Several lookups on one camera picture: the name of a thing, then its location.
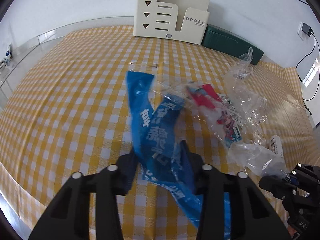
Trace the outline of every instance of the barcode label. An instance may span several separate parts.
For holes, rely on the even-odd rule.
[[[243,80],[246,76],[247,76],[247,75],[244,76],[244,75],[241,74],[241,73],[238,73],[237,75],[236,75],[236,74],[233,75],[234,78],[237,78],[237,79],[240,79],[240,80]]]
[[[236,125],[233,127],[233,131],[235,132],[236,137],[240,138],[240,132],[239,132],[239,129],[238,129],[238,127]]]
[[[228,98],[227,95],[224,94],[217,94],[219,98],[223,101],[223,103],[228,107],[228,109],[231,111],[231,116],[232,118],[236,121],[237,125],[239,127],[243,126],[243,121],[241,116],[238,114],[237,110],[233,106],[231,100]]]
[[[275,154],[278,154],[278,149],[277,149],[276,141],[274,138],[272,138],[272,140],[270,141],[270,144],[271,144],[271,151],[273,151]]]
[[[0,69],[2,69],[5,66],[5,60],[0,62]]]

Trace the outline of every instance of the barcode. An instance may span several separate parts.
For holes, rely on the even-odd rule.
[[[240,73],[239,74],[233,74],[233,77],[237,78],[237,79],[240,79],[240,80],[245,78],[245,77],[241,76]]]
[[[4,66],[5,66],[5,60],[0,62],[0,69],[2,69],[2,67],[4,67]]]
[[[278,153],[278,149],[277,149],[277,145],[276,145],[276,141],[275,139],[273,138],[271,141],[271,151],[273,151],[275,154]]]
[[[236,125],[233,127],[233,131],[235,132],[236,137],[240,138],[240,134],[239,134],[240,132],[239,132],[238,127]]]

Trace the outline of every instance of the desk organizer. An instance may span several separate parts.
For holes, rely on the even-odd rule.
[[[133,35],[201,44],[210,0],[138,0]]]

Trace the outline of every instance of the green cushion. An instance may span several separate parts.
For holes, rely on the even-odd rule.
[[[208,24],[205,30],[202,45],[209,49],[221,51],[228,55],[238,57],[253,48],[253,59],[251,64],[257,65],[263,56],[263,51],[252,45],[249,41],[227,30]]]

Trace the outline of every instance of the crumpled plastic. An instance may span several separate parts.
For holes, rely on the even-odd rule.
[[[226,149],[232,143],[242,140],[231,109],[223,103],[210,84],[190,83],[186,88],[200,113],[206,117],[210,129]]]
[[[174,126],[185,100],[176,94],[166,93],[158,108],[153,110],[148,99],[153,79],[152,74],[127,72],[132,144],[141,163],[142,178],[169,190],[189,220],[198,227],[203,196],[193,194],[193,171],[174,135]],[[228,193],[225,193],[224,200],[225,239],[229,239],[231,220]]]
[[[228,154],[239,166],[248,167],[257,176],[270,175],[281,179],[289,177],[284,159],[263,146],[234,143]]]
[[[0,70],[9,64],[9,62],[11,60],[11,56],[12,56],[11,49],[10,49],[10,47],[8,47],[7,53],[5,54],[4,59],[0,62]]]
[[[267,100],[259,94],[251,91],[245,81],[252,75],[253,67],[250,65],[253,49],[240,56],[238,60],[224,76],[224,86],[227,95],[235,109],[244,121],[242,134],[252,134],[251,138],[244,138],[245,142],[257,145],[266,145],[260,123],[267,119]]]

